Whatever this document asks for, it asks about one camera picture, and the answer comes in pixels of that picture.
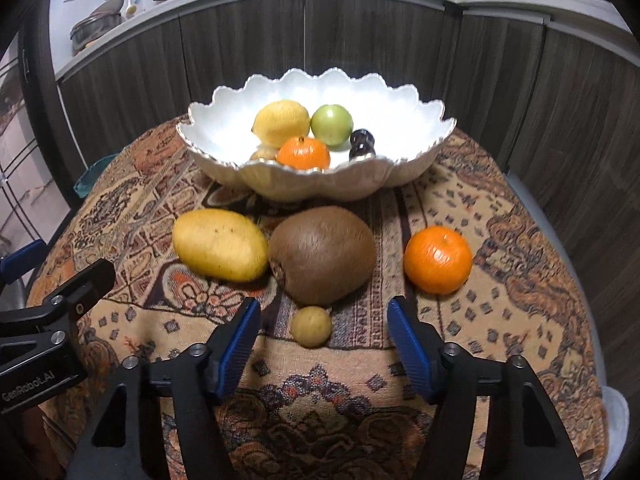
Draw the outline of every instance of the fruit bowl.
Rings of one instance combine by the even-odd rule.
[[[251,131],[256,114],[280,99],[300,102],[309,114],[322,104],[341,104],[354,128],[375,136],[376,155],[349,160],[347,143],[332,148],[327,170],[306,171],[249,160],[260,145]],[[423,174],[456,126],[443,116],[444,103],[421,102],[413,85],[391,88],[378,74],[355,79],[338,68],[319,76],[294,68],[280,79],[252,75],[239,90],[216,88],[210,104],[189,106],[189,122],[177,129],[197,165],[223,186],[249,187],[276,202],[315,196],[350,202]]]

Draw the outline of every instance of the round table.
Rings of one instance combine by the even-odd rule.
[[[551,243],[491,157],[456,130],[418,180],[344,204],[372,228],[378,262],[362,290],[332,307],[325,348],[303,349],[289,333],[296,305],[268,274],[249,289],[193,274],[171,243],[175,219],[194,208],[228,208],[267,236],[309,200],[271,203],[210,181],[175,131],[148,131],[104,171],[56,243],[29,298],[48,292],[96,258],[116,267],[113,290],[79,321],[89,378],[45,403],[46,430],[63,465],[110,371],[130,354],[178,355],[233,317],[244,295],[262,306],[263,329],[236,395],[216,416],[240,478],[410,478],[434,408],[411,389],[389,339],[385,309],[404,294],[421,320],[471,353],[505,360],[521,353],[538,373],[580,456],[597,478],[607,452],[606,414],[595,374],[585,306]],[[456,293],[428,296],[402,272],[402,249],[425,226],[462,233],[474,254]],[[488,400],[480,398],[465,478],[479,472]],[[162,426],[172,478],[184,468],[170,400]]]

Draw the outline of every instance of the patterned tablecloth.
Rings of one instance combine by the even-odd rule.
[[[332,308],[326,346],[306,350],[289,334],[296,306],[273,277],[250,290],[195,276],[171,244],[175,219],[225,207],[267,236],[286,216],[326,204],[270,203],[210,181],[175,133],[175,121],[147,132],[107,168],[37,279],[30,304],[96,258],[114,262],[113,291],[79,323],[89,379],[43,405],[62,463],[81,434],[110,370],[130,354],[171,358],[227,322],[243,294],[261,302],[264,327],[235,397],[216,410],[242,478],[380,480],[410,478],[434,408],[408,383],[388,336],[388,300],[404,294],[419,317],[475,355],[522,353],[562,417],[587,478],[607,451],[606,414],[596,380],[585,306],[551,244],[490,156],[456,131],[420,179],[345,205],[372,228],[372,281]],[[461,232],[474,266],[447,297],[412,289],[402,249],[412,233],[443,224]],[[162,426],[172,478],[185,479],[170,400]],[[488,413],[479,399],[465,478],[479,471]]]

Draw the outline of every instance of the orange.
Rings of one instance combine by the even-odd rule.
[[[291,137],[278,151],[276,161],[296,170],[326,170],[331,156],[324,142],[311,137]]]
[[[427,227],[404,250],[404,272],[429,294],[450,294],[466,282],[473,256],[466,240],[447,227]]]

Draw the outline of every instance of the teal basket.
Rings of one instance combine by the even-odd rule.
[[[117,156],[118,153],[116,153],[115,155],[108,155],[92,164],[92,166],[88,170],[86,170],[76,182],[74,186],[76,195],[78,195],[80,198],[85,198],[93,189],[95,183],[98,182],[98,179],[100,178],[102,172]]]

